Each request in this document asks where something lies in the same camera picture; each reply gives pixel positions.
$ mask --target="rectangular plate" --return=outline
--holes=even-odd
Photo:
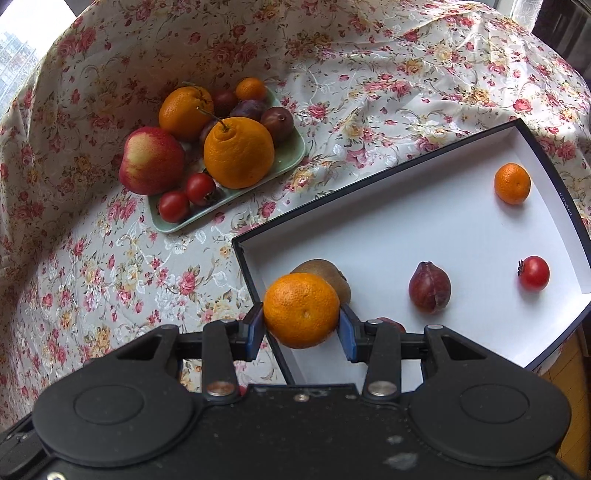
[[[268,89],[267,105],[281,106],[277,98],[275,98],[275,96]],[[208,207],[198,207],[191,204],[191,216],[181,223],[168,223],[162,220],[160,214],[158,213],[158,202],[160,201],[160,197],[162,195],[152,195],[148,197],[148,203],[150,205],[150,217],[152,219],[152,223],[154,224],[154,228],[157,231],[163,233],[176,232],[177,230],[180,230],[181,228],[187,226],[191,222],[194,222],[198,218],[201,218],[202,216],[207,215],[208,213],[213,212],[214,210],[217,210],[222,205],[225,205],[231,202],[232,200],[235,200],[240,195],[243,195],[246,192],[250,192],[251,190],[257,188],[259,185],[262,185],[263,183],[266,183],[269,180],[278,177],[282,173],[291,170],[301,162],[305,154],[306,143],[304,142],[304,139],[297,131],[297,129],[294,128],[289,138],[287,138],[287,140],[285,140],[281,143],[281,145],[275,148],[275,161],[273,162],[273,166],[271,167],[269,173],[259,183],[253,185],[252,187],[239,190],[231,190],[218,185],[217,195],[219,201]],[[187,169],[187,173],[193,173],[195,171],[203,171],[202,155],[200,155],[200,158],[196,162],[189,165]]]

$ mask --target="pink rose pattern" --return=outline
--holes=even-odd
[[[208,225],[158,233],[146,199],[117,182],[125,137],[153,124],[182,81],[214,88],[245,76],[294,114],[308,156]],[[477,2],[95,2],[0,124],[0,423],[158,325],[191,332],[243,318],[252,301],[231,237],[511,118],[535,133],[591,228],[589,110],[564,60]],[[199,372],[186,362],[181,381],[195,390]],[[282,381],[266,342],[238,375]]]

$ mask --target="kiwi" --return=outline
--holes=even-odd
[[[297,267],[291,273],[312,273],[324,278],[331,287],[334,288],[341,303],[349,303],[351,301],[351,287],[347,283],[347,279],[340,272],[338,268],[328,260],[308,260]]]

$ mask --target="sky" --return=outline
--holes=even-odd
[[[0,32],[29,42],[41,57],[74,19],[64,0],[13,0],[0,16]]]

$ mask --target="window curtain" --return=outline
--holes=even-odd
[[[511,18],[523,28],[532,31],[543,0],[515,0]]]

